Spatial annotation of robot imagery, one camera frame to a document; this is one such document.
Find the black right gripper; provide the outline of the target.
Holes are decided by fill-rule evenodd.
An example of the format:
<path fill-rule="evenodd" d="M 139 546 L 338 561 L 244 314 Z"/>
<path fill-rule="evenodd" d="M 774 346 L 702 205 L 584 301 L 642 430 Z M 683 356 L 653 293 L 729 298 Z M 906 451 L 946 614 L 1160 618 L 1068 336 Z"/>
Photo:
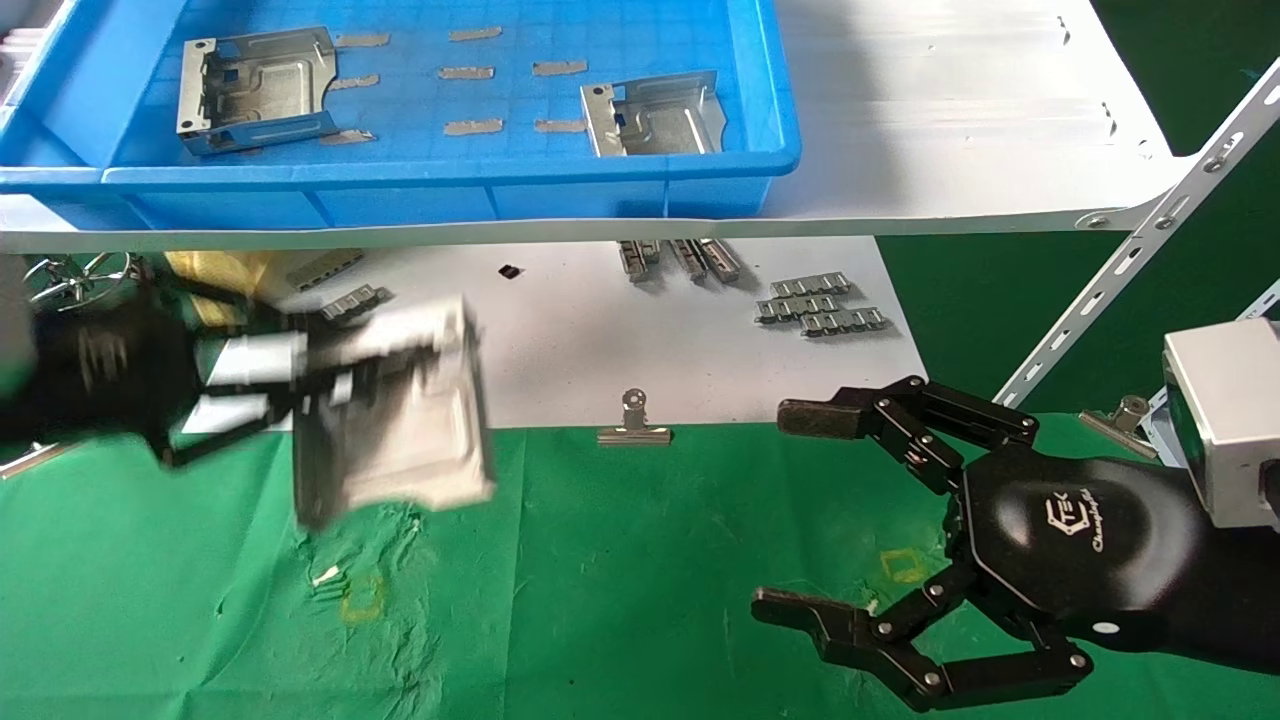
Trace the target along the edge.
<path fill-rule="evenodd" d="M 941 436 L 987 450 L 1032 445 L 1039 423 L 919 375 L 842 387 L 827 401 L 787 398 L 778 429 L 870 438 L 932 492 L 961 487 L 957 556 L 972 566 L 947 566 L 884 614 L 774 588 L 751 600 L 758 621 L 805 633 L 823 662 L 873 675 L 910 710 L 1065 694 L 1094 669 L 1065 635 L 1126 652 L 1187 648 L 1203 511 L 1174 469 L 1009 445 L 963 477 L 963 456 Z M 948 662 L 923 655 L 915 638 L 968 600 L 1030 650 Z"/>

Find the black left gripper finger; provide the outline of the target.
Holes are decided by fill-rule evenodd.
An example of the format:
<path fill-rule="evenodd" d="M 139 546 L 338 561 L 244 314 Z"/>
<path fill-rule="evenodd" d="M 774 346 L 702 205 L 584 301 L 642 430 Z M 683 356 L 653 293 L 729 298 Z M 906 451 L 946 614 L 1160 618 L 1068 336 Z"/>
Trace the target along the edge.
<path fill-rule="evenodd" d="M 326 305 L 287 310 L 259 296 L 169 272 L 150 281 L 152 304 L 180 314 L 175 305 L 182 296 L 206 299 L 233 311 L 233 320 L 220 325 L 186 320 L 198 333 L 200 377 L 209 384 L 288 380 L 338 365 L 355 366 L 343 375 L 380 377 L 471 350 L 471 323 L 461 299 L 384 309 L 385 295 L 362 288 Z M 242 342 L 241 360 L 259 360 L 261 366 L 219 379 L 205 375 L 201 348 L 216 341 Z"/>

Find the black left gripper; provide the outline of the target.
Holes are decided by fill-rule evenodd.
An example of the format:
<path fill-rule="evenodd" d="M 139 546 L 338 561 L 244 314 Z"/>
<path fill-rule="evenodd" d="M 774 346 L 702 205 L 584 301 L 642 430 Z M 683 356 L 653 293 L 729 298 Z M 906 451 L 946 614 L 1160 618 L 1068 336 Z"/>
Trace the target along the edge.
<path fill-rule="evenodd" d="M 29 379 L 29 437 L 41 443 L 134 434 L 165 468 L 183 468 L 284 420 L 307 398 L 334 389 L 355 369 L 338 365 L 288 380 L 209 384 L 201 380 L 198 333 L 147 299 L 67 313 L 41 313 Z M 261 395 L 257 418 L 175 447 L 172 428 L 202 397 Z"/>

